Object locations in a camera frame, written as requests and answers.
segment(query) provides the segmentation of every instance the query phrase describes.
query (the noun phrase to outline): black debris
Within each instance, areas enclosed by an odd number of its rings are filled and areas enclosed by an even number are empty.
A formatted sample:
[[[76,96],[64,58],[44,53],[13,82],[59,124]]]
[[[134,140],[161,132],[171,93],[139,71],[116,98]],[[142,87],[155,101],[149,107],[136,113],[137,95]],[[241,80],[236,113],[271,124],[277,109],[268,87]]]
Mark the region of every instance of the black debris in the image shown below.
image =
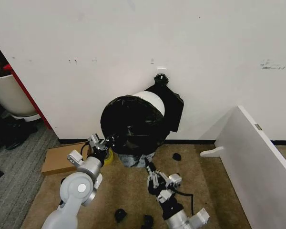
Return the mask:
[[[126,211],[124,211],[124,209],[122,208],[119,208],[115,211],[114,217],[117,223],[119,223],[125,218],[126,215],[127,215]]]
[[[152,228],[153,226],[153,217],[150,215],[144,215],[144,226],[145,228]]]
[[[178,154],[178,153],[174,153],[173,159],[176,160],[176,161],[181,161],[181,155]]]

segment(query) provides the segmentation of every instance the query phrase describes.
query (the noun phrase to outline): white wall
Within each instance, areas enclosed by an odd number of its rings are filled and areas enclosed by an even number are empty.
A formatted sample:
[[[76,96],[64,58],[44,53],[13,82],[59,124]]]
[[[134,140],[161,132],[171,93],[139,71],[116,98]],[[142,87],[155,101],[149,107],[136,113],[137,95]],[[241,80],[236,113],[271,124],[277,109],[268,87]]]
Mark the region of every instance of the white wall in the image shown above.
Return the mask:
[[[185,102],[171,139],[215,139],[242,104],[286,140],[286,0],[0,0],[0,48],[62,139],[100,133],[166,66]]]

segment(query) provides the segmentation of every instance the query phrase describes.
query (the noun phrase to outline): yellow tape roll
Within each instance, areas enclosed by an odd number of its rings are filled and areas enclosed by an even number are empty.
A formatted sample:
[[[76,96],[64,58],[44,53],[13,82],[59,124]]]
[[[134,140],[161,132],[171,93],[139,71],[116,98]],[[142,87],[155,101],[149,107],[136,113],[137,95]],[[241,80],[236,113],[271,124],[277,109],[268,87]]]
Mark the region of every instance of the yellow tape roll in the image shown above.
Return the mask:
[[[113,150],[111,148],[109,148],[108,150],[109,155],[108,157],[104,160],[104,165],[109,165],[112,161],[113,161]]]

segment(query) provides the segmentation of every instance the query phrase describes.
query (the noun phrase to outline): cardboard box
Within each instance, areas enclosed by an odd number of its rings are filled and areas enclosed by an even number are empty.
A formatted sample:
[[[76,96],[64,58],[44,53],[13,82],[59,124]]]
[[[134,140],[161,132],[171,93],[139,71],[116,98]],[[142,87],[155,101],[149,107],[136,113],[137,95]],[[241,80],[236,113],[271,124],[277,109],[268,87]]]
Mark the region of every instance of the cardboard box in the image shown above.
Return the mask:
[[[77,143],[48,149],[46,159],[41,168],[41,173],[44,175],[51,175],[76,170],[76,167],[68,161],[67,156],[72,150],[80,152],[84,144],[85,143]],[[85,146],[82,151],[84,160],[87,158],[88,149],[89,147]]]

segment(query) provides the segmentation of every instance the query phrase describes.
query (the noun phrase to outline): baseboard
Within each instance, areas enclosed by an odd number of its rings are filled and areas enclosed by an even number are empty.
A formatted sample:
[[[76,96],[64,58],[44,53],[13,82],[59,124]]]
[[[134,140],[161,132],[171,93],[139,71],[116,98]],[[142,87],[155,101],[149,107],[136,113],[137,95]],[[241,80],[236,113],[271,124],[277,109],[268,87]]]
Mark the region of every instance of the baseboard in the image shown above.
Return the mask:
[[[286,146],[286,140],[271,140],[271,142],[276,146]]]
[[[58,139],[58,141],[60,142],[60,144],[75,144],[75,143],[79,143],[79,142],[87,142],[87,139]]]
[[[167,139],[164,141],[164,144],[188,144],[188,145],[214,145],[215,140],[174,140]]]
[[[87,139],[59,139],[61,144],[75,144],[79,142],[86,142]],[[189,144],[189,145],[213,145],[215,140],[174,140],[168,139],[164,141],[164,144]],[[286,146],[286,140],[272,140],[274,145]]]

